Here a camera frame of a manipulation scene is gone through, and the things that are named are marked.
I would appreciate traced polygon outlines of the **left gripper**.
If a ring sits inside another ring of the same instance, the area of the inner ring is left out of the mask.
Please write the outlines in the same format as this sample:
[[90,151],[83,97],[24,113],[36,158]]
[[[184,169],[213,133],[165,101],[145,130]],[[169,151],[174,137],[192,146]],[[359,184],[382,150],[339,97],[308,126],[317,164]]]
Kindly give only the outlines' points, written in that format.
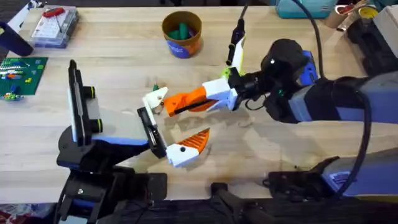
[[210,128],[166,148],[149,118],[148,111],[161,114],[168,90],[163,87],[146,94],[144,106],[132,114],[100,108],[96,99],[70,100],[71,124],[58,140],[57,165],[100,174],[148,150],[159,159],[167,156],[174,167],[196,159],[206,147]]

